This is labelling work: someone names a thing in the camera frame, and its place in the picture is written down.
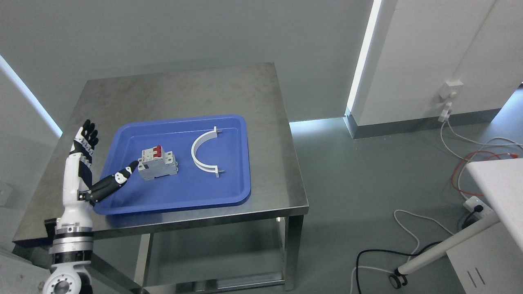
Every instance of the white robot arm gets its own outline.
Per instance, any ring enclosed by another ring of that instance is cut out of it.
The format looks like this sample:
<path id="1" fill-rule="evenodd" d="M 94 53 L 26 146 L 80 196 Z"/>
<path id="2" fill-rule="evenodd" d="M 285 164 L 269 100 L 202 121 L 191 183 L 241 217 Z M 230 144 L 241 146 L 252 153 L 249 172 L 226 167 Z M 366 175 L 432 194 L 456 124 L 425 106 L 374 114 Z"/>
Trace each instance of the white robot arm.
<path id="1" fill-rule="evenodd" d="M 78 130 L 65 161 L 64 214 L 59 219 L 46 221 L 46 227 L 54 227 L 51 233 L 54 237 L 49 250 L 53 258 L 52 274 L 44 285 L 44 294 L 93 293 L 91 277 L 85 269 L 93 252 L 93 221 L 89 214 L 96 203 L 122 187 L 138 165 L 138 161 L 133 161 L 92 185 L 90 167 L 98 143 L 97 135 L 94 123 L 86 120 Z"/>

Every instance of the white cable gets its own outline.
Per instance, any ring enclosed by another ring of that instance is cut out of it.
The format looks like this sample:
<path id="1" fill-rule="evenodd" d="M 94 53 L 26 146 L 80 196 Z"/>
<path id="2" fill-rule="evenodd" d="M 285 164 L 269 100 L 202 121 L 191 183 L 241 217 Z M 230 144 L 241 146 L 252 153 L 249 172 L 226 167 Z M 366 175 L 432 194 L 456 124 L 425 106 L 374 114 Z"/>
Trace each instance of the white cable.
<path id="1" fill-rule="evenodd" d="M 451 131 L 454 135 L 456 135 L 457 137 L 462 138 L 462 139 L 465 140 L 465 141 L 469 141 L 469 142 L 471 142 L 471 143 L 475 143 L 475 144 L 482 145 L 482 146 L 510 146 L 510 145 L 516 145 L 516 146 L 520 147 L 521 149 L 523 149 L 523 144 L 517 143 L 517 142 L 515 142 L 515 141 L 513 141 L 513 140 L 511 140 L 511 139 L 503 138 L 503 137 L 494 137 L 494 138 L 492 138 L 492 139 L 486 141 L 485 143 L 476 142 L 476 141 L 474 141 L 474 140 L 471 140 L 471 139 L 469 139 L 469 138 L 465 138 L 465 137 L 463 137 L 463 136 L 457 134 L 456 132 L 454 132 L 454 129 L 453 129 L 452 126 L 450 125 L 450 122 L 449 122 L 449 121 L 446 121 L 445 123 L 449 126 L 450 131 Z M 491 141 L 494 140 L 494 139 L 506 140 L 506 141 L 509 141 L 509 142 L 511 142 L 511 143 L 509 143 L 509 144 L 489 144 L 489 142 L 491 142 Z"/>
<path id="2" fill-rule="evenodd" d="M 400 221 L 397 219 L 397 216 L 396 216 L 396 212 L 405 212 L 405 213 L 408 213 L 412 216 L 415 216 L 415 217 L 418 217 L 418 218 L 422 218 L 422 219 L 427 219 L 427 220 L 431 220 L 435 223 L 437 223 L 440 227 L 442 227 L 445 231 L 447 231 L 449 234 L 451 235 L 454 235 L 454 233 L 452 233 L 449 229 L 445 228 L 444 225 L 442 225 L 439 221 L 433 219 L 433 218 L 430 218 L 430 217 L 425 217 L 425 216 L 420 216 L 418 214 L 415 214 L 415 213 L 412 213 L 410 211 L 406 211 L 406 210 L 403 210 L 403 209 L 396 209 L 394 210 L 394 219 L 396 220 L 396 222 L 403 228 L 403 230 L 405 230 L 407 233 L 409 233 L 412 237 L 414 237 L 414 239 L 416 239 L 416 248 L 411 252 L 411 254 L 414 254 L 418 248 L 419 248 L 419 239 L 418 237 L 416 237 L 416 235 L 409 231 L 404 225 L 402 225 L 400 223 Z M 378 270 L 380 272 L 384 272 L 384 273 L 388 273 L 388 274 L 394 274 L 394 272 L 390 271 L 390 270 L 386 270 L 386 269 L 383 269 L 383 268 L 378 268 L 378 267 L 372 267 L 372 266 L 365 266 L 365 265 L 360 265 L 358 266 L 358 268 L 366 268 L 366 269 L 373 269 L 373 270 Z M 350 293 L 349 294 L 352 294 L 353 293 L 353 285 L 354 285 L 354 272 L 356 271 L 356 267 L 353 268 L 353 271 L 352 273 L 350 274 Z"/>
<path id="3" fill-rule="evenodd" d="M 443 145 L 445 146 L 445 148 L 447 148 L 447 150 L 448 150 L 450 153 L 454 154 L 454 155 L 455 155 L 457 158 L 459 158 L 459 159 L 463 159 L 463 157 L 461 157 L 461 156 L 455 154 L 454 151 L 452 151 L 452 150 L 447 146 L 447 144 L 445 143 L 445 140 L 443 140 L 443 127 L 445 126 L 446 123 L 447 123 L 446 121 L 445 121 L 444 123 L 442 123 L 442 124 L 441 124 L 441 128 L 439 129 L 439 137 L 441 138 L 441 142 L 443 143 Z"/>
<path id="4" fill-rule="evenodd" d="M 480 142 L 477 142 L 477 141 L 474 141 L 474 140 L 471 140 L 469 138 L 466 138 L 466 137 L 463 137 L 459 134 L 457 134 L 456 132 L 454 132 L 454 129 L 452 128 L 452 126 L 450 125 L 450 122 L 447 120 L 445 121 L 443 124 L 441 124 L 441 128 L 439 130 L 439 137 L 441 138 L 441 142 L 443 143 L 443 145 L 445 146 L 445 148 L 447 148 L 447 150 L 454 154 L 457 158 L 460 158 L 460 159 L 463 159 L 461 156 L 457 155 L 454 151 L 452 151 L 448 146 L 447 144 L 445 143 L 445 141 L 443 140 L 443 127 L 445 126 L 445 124 L 447 124 L 449 126 L 449 129 L 450 131 L 456 135 L 458 138 L 461 138 L 465 141 L 468 141 L 468 142 L 471 142 L 471 143 L 474 143 L 474 144 L 478 144 L 478 145 L 481 145 L 481 147 L 478 149 L 478 151 L 481 151 L 483 150 L 483 148 L 485 148 L 486 146 L 493 146 L 493 147 L 503 147 L 503 146 L 517 146 L 517 147 L 520 147 L 522 150 L 523 150 L 523 144 L 520 144 L 520 143 L 517 143 L 511 139 L 508 139 L 508 138 L 504 138 L 504 137 L 493 137 L 491 138 L 490 140 L 486 141 L 485 143 L 480 143 Z M 511 142 L 509 144 L 489 144 L 490 142 L 494 141 L 494 140 L 505 140 L 505 141 L 508 141 L 508 142 Z M 477 155 L 477 153 L 473 154 L 469 159 L 467 159 L 467 162 L 465 162 L 463 168 L 460 170 L 459 174 L 458 174 L 458 179 L 457 179 L 457 186 L 458 186 L 458 189 L 461 190 L 461 186 L 460 186 L 460 180 L 461 180 L 461 175 L 463 174 L 463 171 L 465 170 L 465 165 L 467 165 L 468 163 L 470 162 L 473 162 L 473 158 Z M 465 193 L 463 193 L 462 191 L 459 191 L 459 193 L 461 194 L 461 196 L 463 196 L 463 198 L 465 199 L 465 201 L 467 201 L 469 199 L 469 196 L 465 195 Z"/>
<path id="5" fill-rule="evenodd" d="M 380 272 L 384 272 L 384 273 L 387 273 L 387 274 L 394 274 L 394 272 L 390 271 L 390 270 L 386 270 L 386 269 L 383 269 L 383 268 L 378 268 L 378 267 L 372 267 L 372 266 L 365 266 L 365 265 L 360 265 L 358 266 L 359 269 L 362 269 L 362 268 L 366 268 L 366 269 L 373 269 L 373 270 L 378 270 Z M 353 268 L 353 272 L 350 274 L 350 293 L 349 294 L 353 294 L 353 286 L 354 286 L 354 272 L 356 271 L 356 267 Z"/>
<path id="6" fill-rule="evenodd" d="M 396 222 L 397 222 L 397 223 L 398 223 L 398 224 L 403 228 L 403 230 L 405 230 L 405 231 L 406 231 L 407 233 L 409 233 L 409 234 L 410 234 L 414 239 L 416 239 L 416 248 L 414 248 L 414 250 L 412 250 L 411 254 L 414 254 L 414 253 L 418 250 L 418 248 L 419 248 L 419 239 L 418 239 L 418 237 L 416 237 L 416 235 L 415 235 L 413 232 L 409 231 L 409 230 L 408 230 L 404 225 L 402 225 L 402 224 L 400 223 L 400 221 L 397 219 L 397 216 L 396 216 L 396 212 L 398 212 L 398 211 L 408 213 L 408 214 L 410 214 L 410 215 L 412 215 L 412 216 L 415 216 L 415 217 L 418 217 L 418 218 L 431 220 L 431 221 L 437 223 L 440 227 L 442 227 L 442 228 L 443 228 L 445 231 L 447 231 L 449 234 L 454 235 L 454 233 L 452 233 L 449 229 L 445 228 L 445 226 L 442 225 L 439 221 L 437 221 L 437 220 L 435 220 L 435 219 L 433 219 L 433 218 L 420 216 L 420 215 L 418 215 L 418 214 L 415 214 L 415 213 L 412 213 L 412 212 L 409 212 L 409 211 L 406 211 L 406 210 L 403 210 L 403 209 L 396 209 L 396 210 L 394 210 L 394 213 L 393 213 L 393 215 L 394 215 L 394 219 L 395 219 Z M 409 257 L 407 258 L 407 261 L 410 261 L 411 258 L 412 258 L 412 256 L 409 256 Z"/>
<path id="7" fill-rule="evenodd" d="M 447 124 L 449 126 L 449 129 L 450 131 L 456 135 L 458 138 L 461 138 L 465 141 L 468 141 L 468 142 L 471 142 L 471 143 L 474 143 L 474 144 L 478 144 L 478 145 L 481 145 L 482 147 L 480 148 L 483 149 L 485 146 L 493 146 L 493 147 L 503 147 L 503 146 L 518 146 L 520 147 L 522 150 L 523 150 L 523 144 L 520 144 L 520 143 L 517 143 L 511 139 L 508 139 L 508 138 L 503 138 L 503 137 L 493 137 L 491 138 L 490 140 L 486 141 L 485 143 L 480 143 L 480 142 L 477 142 L 477 141 L 474 141 L 474 140 L 471 140 L 469 138 L 465 138 L 459 134 L 457 134 L 456 132 L 454 132 L 454 129 L 452 128 L 452 126 L 450 125 L 450 122 L 447 120 L 445 121 L 444 123 L 441 124 L 441 128 L 439 130 L 439 137 L 441 139 L 441 142 L 443 143 L 443 145 L 445 146 L 445 148 L 452 154 L 454 154 L 454 156 L 456 156 L 457 158 L 459 159 L 463 159 L 463 157 L 459 156 L 458 154 L 456 154 L 454 151 L 452 151 L 448 146 L 447 144 L 445 143 L 445 140 L 443 139 L 443 127 L 445 126 L 445 124 Z M 505 141 L 508 141 L 508 142 L 511 142 L 509 144 L 489 144 L 489 142 L 493 141 L 493 140 L 505 140 Z"/>

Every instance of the blue plastic tray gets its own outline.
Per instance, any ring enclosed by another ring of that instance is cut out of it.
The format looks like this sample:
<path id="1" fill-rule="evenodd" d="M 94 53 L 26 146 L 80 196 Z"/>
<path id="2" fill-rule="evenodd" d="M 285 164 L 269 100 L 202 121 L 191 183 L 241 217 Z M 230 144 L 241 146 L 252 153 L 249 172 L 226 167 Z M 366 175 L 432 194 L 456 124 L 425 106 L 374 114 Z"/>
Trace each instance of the blue plastic tray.
<path id="1" fill-rule="evenodd" d="M 200 170 L 192 161 L 191 146 L 201 134 L 217 126 L 222 132 L 200 146 L 197 158 L 224 170 L 220 177 Z M 129 123 L 113 138 L 102 178 L 141 156 L 143 149 L 161 145 L 172 151 L 178 174 L 145 181 L 138 169 L 128 182 L 94 210 L 119 214 L 183 210 L 243 203 L 251 193 L 247 127 L 239 115 L 221 115 Z"/>

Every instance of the baseboard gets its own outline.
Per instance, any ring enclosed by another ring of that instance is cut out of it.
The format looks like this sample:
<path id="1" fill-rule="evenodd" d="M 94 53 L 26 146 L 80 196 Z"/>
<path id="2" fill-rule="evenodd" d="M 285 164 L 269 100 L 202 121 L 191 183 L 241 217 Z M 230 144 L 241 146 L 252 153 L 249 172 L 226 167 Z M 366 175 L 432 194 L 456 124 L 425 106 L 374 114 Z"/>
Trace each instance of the baseboard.
<path id="1" fill-rule="evenodd" d="M 482 110 L 475 112 L 467 112 L 464 114 L 453 114 L 452 125 L 462 126 L 471 125 L 473 123 L 491 122 L 498 114 L 501 108 Z M 404 121 L 395 121 L 387 123 L 378 123 L 376 125 L 358 126 L 352 114 L 344 117 L 345 124 L 349 129 L 349 133 L 353 139 L 362 139 L 369 137 L 378 137 L 383 135 L 392 135 L 399 133 L 408 133 L 415 131 L 423 131 L 430 129 L 438 129 L 441 127 L 441 122 L 438 117 L 428 117 L 420 119 L 411 119 Z"/>

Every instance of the stainless steel table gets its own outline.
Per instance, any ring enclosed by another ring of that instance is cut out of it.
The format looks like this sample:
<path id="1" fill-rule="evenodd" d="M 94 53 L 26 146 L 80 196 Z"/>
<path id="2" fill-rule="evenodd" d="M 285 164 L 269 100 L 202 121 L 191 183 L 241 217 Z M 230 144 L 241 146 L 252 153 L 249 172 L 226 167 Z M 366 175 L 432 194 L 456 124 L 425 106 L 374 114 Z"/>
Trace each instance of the stainless steel table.
<path id="1" fill-rule="evenodd" d="M 96 123 L 93 178 L 99 178 L 116 130 L 134 121 L 239 114 L 247 121 L 251 196 L 239 205 L 161 213 L 101 216 L 93 213 L 95 239 L 142 235 L 134 280 L 98 256 L 90 272 L 110 277 L 135 293 L 217 292 L 285 284 L 294 288 L 303 215 L 309 203 L 281 98 L 274 64 L 264 63 L 88 81 L 54 150 L 14 242 L 49 244 L 45 219 L 61 216 L 64 162 L 85 119 Z M 150 245 L 156 232 L 278 218 L 282 271 L 177 285 L 147 286 Z"/>

